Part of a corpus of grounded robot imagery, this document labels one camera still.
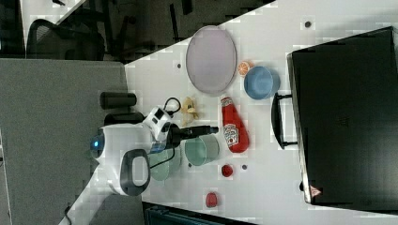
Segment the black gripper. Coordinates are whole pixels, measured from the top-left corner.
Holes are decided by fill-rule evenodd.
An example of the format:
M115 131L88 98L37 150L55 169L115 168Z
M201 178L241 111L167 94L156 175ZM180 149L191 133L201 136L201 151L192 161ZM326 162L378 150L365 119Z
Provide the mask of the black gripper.
M216 134L218 132L218 127L197 126L189 129L188 127L180 128L177 125L172 124L168 133L168 147L178 147L183 140L188 140L191 136L196 138L199 136Z

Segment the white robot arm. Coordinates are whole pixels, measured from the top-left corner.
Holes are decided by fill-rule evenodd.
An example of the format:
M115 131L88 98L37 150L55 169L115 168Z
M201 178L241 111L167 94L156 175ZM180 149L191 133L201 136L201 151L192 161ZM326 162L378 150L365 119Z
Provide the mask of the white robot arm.
M161 139L144 124L117 124L102 127L90 144L99 166L89 186L92 193L139 196L150 182L149 154L180 145L183 140L215 134L218 127L179 128L168 124L161 129Z

